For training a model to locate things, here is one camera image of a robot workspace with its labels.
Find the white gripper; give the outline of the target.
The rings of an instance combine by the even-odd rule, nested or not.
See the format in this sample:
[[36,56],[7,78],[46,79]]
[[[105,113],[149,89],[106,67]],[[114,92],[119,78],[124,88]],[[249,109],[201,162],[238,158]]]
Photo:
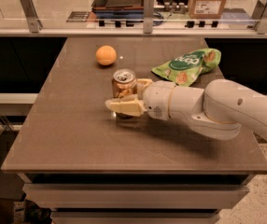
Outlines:
[[150,78],[139,78],[136,81],[137,94],[106,100],[105,106],[127,116],[140,117],[148,111],[153,119],[168,120],[170,95],[175,86],[175,83],[169,81],[153,82]]

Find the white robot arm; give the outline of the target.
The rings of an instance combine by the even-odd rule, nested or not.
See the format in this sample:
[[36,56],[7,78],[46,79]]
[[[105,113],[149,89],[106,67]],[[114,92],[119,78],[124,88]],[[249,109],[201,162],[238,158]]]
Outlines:
[[133,117],[179,119],[201,135],[231,140],[246,126],[267,141],[267,96],[227,79],[201,88],[140,79],[137,93],[107,100],[105,106]]

